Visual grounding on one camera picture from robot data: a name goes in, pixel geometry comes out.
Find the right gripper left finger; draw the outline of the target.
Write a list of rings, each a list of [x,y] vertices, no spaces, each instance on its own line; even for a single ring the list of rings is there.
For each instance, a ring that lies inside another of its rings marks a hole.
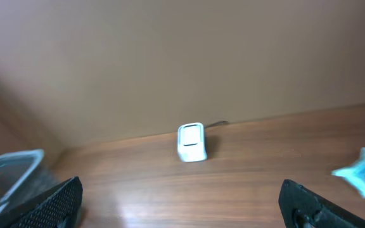
[[[83,188],[75,176],[0,215],[0,228],[76,228]]]

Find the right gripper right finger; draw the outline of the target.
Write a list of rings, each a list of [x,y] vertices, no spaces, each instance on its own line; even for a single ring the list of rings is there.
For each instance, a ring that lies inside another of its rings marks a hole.
[[[282,183],[278,204],[286,227],[365,228],[363,218],[290,179]]]

